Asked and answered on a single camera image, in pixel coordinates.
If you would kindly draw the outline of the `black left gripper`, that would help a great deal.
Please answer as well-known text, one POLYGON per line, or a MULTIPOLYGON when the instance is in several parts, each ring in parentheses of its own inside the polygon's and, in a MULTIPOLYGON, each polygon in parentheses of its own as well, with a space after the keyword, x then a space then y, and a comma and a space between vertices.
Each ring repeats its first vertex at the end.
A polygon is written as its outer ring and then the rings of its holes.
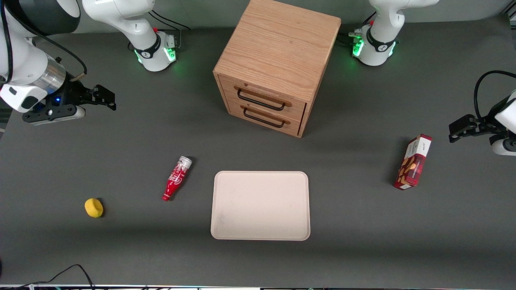
POLYGON ((488 114, 482 117, 479 106, 475 106, 477 119, 472 114, 466 114, 450 124, 449 142, 455 143, 462 138, 472 137, 474 135, 475 137, 483 135, 502 137, 502 125, 495 119, 496 114, 498 114, 501 109, 502 106, 493 106, 488 114))

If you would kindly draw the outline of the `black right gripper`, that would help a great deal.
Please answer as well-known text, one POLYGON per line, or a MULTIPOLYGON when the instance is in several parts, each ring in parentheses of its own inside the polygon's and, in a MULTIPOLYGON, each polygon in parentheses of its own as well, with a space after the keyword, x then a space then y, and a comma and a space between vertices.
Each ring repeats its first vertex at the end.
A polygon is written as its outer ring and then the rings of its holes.
POLYGON ((109 89, 101 86, 94 86, 94 97, 92 89, 86 88, 81 81, 70 81, 66 78, 60 88, 60 106, 64 105, 102 105, 112 111, 116 111, 115 94, 109 89))

